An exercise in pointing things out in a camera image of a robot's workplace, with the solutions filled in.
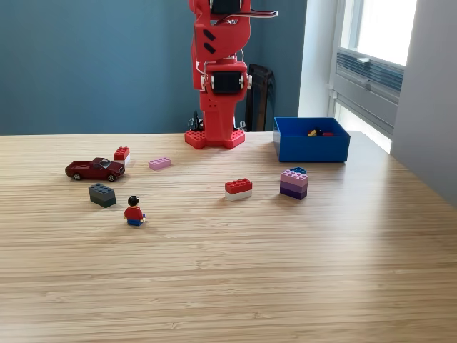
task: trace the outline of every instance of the red robot arm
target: red robot arm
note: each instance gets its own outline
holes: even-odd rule
[[[277,11],[252,12],[251,0],[189,0],[195,13],[191,56],[194,88],[204,113],[203,131],[187,131],[185,140],[196,149],[244,142],[244,132],[233,130],[235,106],[251,85],[244,62],[238,61],[251,35],[251,17],[277,16]]]

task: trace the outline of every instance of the blue box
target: blue box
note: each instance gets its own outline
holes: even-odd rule
[[[316,127],[333,136],[308,136]],[[273,139],[280,162],[346,162],[351,136],[335,118],[280,116]]]

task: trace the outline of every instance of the red toy car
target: red toy car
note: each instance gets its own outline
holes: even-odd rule
[[[92,162],[73,161],[65,174],[75,180],[81,179],[108,179],[114,181],[125,172],[122,163],[111,162],[108,159],[97,157]]]

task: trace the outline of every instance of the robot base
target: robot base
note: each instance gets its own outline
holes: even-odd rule
[[[231,137],[227,141],[207,141],[204,131],[187,131],[184,139],[187,144],[195,149],[203,149],[205,146],[223,146],[227,149],[233,149],[246,140],[246,135],[244,131],[236,130],[231,133]]]

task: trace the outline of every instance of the black chair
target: black chair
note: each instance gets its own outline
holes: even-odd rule
[[[249,75],[252,75],[252,87],[248,89],[246,97],[244,119],[246,131],[265,131],[267,103],[269,100],[274,102],[274,75],[272,70],[258,64],[249,64]],[[254,102],[258,104],[256,113],[254,113]]]

